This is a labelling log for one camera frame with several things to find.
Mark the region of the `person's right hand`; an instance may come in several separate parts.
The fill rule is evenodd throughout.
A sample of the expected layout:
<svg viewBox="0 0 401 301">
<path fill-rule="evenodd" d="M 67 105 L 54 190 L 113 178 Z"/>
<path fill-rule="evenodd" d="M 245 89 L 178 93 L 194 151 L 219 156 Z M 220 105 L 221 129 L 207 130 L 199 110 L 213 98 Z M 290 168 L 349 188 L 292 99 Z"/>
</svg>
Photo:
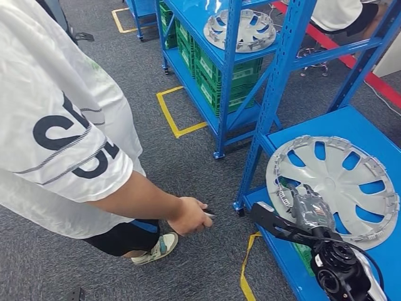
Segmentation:
<svg viewBox="0 0 401 301">
<path fill-rule="evenodd" d="M 182 197 L 178 211 L 167 222 L 177 234 L 185 236 L 213 226 L 213 220 L 205 212 L 207 205 L 195 198 Z"/>
</svg>

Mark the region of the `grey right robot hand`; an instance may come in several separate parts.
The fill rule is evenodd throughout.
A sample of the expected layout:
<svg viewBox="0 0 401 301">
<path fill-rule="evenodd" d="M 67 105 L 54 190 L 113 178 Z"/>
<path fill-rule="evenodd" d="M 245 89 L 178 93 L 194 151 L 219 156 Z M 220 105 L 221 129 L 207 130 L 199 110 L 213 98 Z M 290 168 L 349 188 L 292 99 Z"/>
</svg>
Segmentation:
<svg viewBox="0 0 401 301">
<path fill-rule="evenodd" d="M 293 184 L 288 184 L 292 196 L 291 216 L 295 223 L 305 231 L 312 231 L 317 227 L 335 229 L 335 219 L 329 204 L 308 184 L 304 184 L 305 194 L 300 194 Z"/>
</svg>

